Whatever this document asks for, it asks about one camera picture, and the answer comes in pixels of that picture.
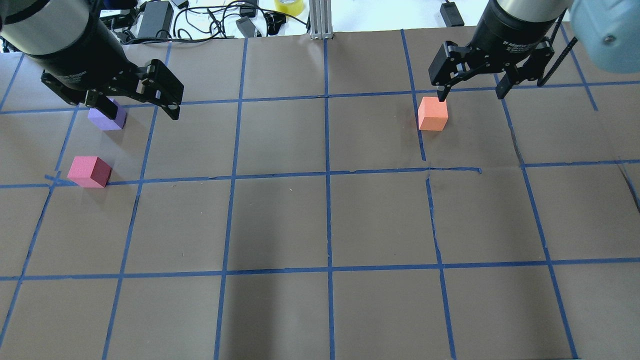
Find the light blue robot arm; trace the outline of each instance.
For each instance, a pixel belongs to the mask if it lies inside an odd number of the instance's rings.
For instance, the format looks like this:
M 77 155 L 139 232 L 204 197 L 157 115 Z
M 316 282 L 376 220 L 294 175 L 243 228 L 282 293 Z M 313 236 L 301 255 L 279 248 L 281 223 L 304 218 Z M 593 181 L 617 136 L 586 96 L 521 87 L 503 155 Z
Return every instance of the light blue robot arm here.
M 640 1 L 574 0 L 571 25 L 591 61 L 609 72 L 640 72 Z

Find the grid square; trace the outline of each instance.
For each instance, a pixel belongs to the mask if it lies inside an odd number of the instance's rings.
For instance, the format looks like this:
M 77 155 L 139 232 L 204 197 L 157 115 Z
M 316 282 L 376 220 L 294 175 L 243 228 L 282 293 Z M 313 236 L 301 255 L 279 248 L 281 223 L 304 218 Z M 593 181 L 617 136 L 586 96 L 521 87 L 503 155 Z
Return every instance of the grid square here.
M 183 106 L 180 120 L 158 112 L 145 177 L 229 176 L 237 104 Z
M 72 112 L 0 115 L 0 184 L 44 183 L 65 142 Z
M 249 38 L 243 97 L 323 94 L 323 51 L 323 42 L 306 34 L 269 41 Z
M 640 213 L 615 165 L 527 169 L 554 259 L 640 256 Z
M 21 53 L 2 53 L 0 54 L 0 102 L 6 93 L 6 89 L 9 87 L 15 68 L 20 62 Z
M 546 266 L 445 270 L 460 359 L 569 359 Z
M 583 359 L 640 354 L 640 264 L 562 265 L 555 271 Z
M 450 359 L 438 270 L 333 273 L 336 359 Z
M 444 262 L 545 259 L 519 168 L 435 171 L 431 190 Z
M 211 359 L 220 277 L 125 279 L 108 359 Z
M 222 270 L 229 181 L 145 184 L 127 272 Z
M 109 181 L 138 180 L 145 156 L 153 108 L 127 109 L 123 130 L 102 131 L 79 111 L 60 164 L 66 178 L 76 156 L 99 156 L 111 167 Z
M 326 276 L 227 277 L 220 359 L 328 359 Z
M 411 90 L 400 31 L 337 33 L 326 46 L 330 94 Z
M 13 292 L 15 292 L 17 284 L 17 281 L 0 281 L 0 319 L 2 319 L 3 323 L 7 312 L 9 312 Z
M 573 29 L 571 28 L 571 24 L 569 22 L 563 23 L 564 29 L 566 31 L 566 36 L 571 40 L 575 34 L 573 33 Z M 578 62 L 580 63 L 580 69 L 584 74 L 588 83 L 596 83 L 596 82 L 608 82 L 608 81 L 638 81 L 640 80 L 640 73 L 635 74 L 614 74 L 612 72 L 606 72 L 602 69 L 599 69 L 592 61 L 589 59 L 589 54 L 587 54 L 587 50 L 584 47 L 582 42 L 575 44 L 573 47 L 573 53 L 575 54 Z M 573 61 L 571 56 L 568 56 L 565 61 Z
M 0 359 L 99 359 L 117 282 L 24 282 Z
M 117 274 L 136 187 L 56 188 L 29 262 L 29 275 Z
M 514 89 L 506 101 L 526 162 L 613 158 L 612 145 L 583 88 Z
M 60 99 L 40 81 L 40 76 L 42 76 L 42 68 L 29 56 L 25 56 L 2 110 L 72 110 L 71 105 Z
M 640 159 L 640 102 L 629 101 L 629 94 L 640 94 L 640 85 L 594 86 L 591 93 L 598 103 L 598 118 L 613 144 L 617 158 Z
M 518 165 L 502 104 L 492 91 L 451 94 L 443 131 L 423 131 L 427 161 L 434 167 Z
M 229 270 L 326 266 L 326 178 L 236 181 Z
M 122 49 L 127 59 L 139 67 L 145 66 L 151 59 L 160 59 L 164 62 L 167 52 L 167 44 L 135 44 L 135 45 L 123 45 Z M 126 96 L 114 97 L 121 105 L 140 104 L 139 101 L 131 99 Z
M 244 40 L 241 39 L 173 43 L 169 68 L 184 84 L 182 100 L 237 99 L 243 48 Z
M 436 263 L 426 176 L 332 176 L 333 265 Z
M 429 66 L 445 40 L 456 42 L 460 46 L 467 45 L 474 36 L 475 26 L 458 26 L 455 28 L 409 29 L 404 31 L 406 45 L 411 59 L 413 82 L 416 90 L 435 88 L 429 79 Z M 463 81 L 454 88 L 495 88 L 493 75 L 479 74 L 468 81 Z
M 243 104 L 237 173 L 324 172 L 324 101 Z
M 411 95 L 329 99 L 331 170 L 423 167 Z
M 22 273 L 48 193 L 48 188 L 0 190 L 0 276 Z

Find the black electronic device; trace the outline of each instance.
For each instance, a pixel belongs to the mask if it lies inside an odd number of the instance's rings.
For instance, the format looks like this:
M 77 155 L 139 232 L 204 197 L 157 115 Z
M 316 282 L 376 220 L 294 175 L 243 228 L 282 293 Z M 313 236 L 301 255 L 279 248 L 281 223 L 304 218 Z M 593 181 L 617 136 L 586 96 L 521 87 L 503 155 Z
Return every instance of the black electronic device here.
M 149 1 L 145 5 L 138 38 L 167 38 L 173 18 L 173 7 L 169 1 Z
M 126 10 L 101 10 L 100 21 L 109 29 L 128 28 L 136 22 L 138 11 Z
M 246 38 L 259 38 L 262 36 L 260 30 L 258 30 L 258 28 L 256 28 L 251 22 L 251 19 L 246 16 L 237 19 L 236 25 L 238 26 L 238 30 L 240 30 L 242 35 Z
M 244 0 L 244 3 L 248 5 L 240 5 L 240 16 L 255 17 L 258 0 Z
M 171 2 L 175 5 L 175 7 L 177 7 L 178 9 L 185 9 L 189 7 L 189 1 L 188 0 L 171 0 Z
M 465 25 L 465 21 L 462 20 L 462 16 L 460 15 L 460 11 L 458 11 L 456 3 L 446 2 L 442 4 L 440 6 L 440 14 L 448 28 Z

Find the orange cube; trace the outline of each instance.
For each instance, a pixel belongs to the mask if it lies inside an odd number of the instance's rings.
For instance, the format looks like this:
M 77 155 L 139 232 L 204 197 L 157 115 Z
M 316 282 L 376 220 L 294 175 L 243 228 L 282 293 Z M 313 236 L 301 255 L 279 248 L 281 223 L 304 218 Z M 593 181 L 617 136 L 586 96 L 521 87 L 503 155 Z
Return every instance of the orange cube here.
M 418 107 L 418 128 L 428 131 L 442 131 L 449 119 L 447 101 L 440 102 L 437 97 L 425 96 Z

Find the pink cube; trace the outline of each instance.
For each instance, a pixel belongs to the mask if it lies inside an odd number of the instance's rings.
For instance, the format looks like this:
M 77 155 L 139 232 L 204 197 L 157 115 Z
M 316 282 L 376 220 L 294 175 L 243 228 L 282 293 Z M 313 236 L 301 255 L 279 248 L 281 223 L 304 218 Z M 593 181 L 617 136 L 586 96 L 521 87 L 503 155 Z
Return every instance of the pink cube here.
M 76 156 L 67 177 L 83 188 L 103 188 L 111 167 L 97 156 Z

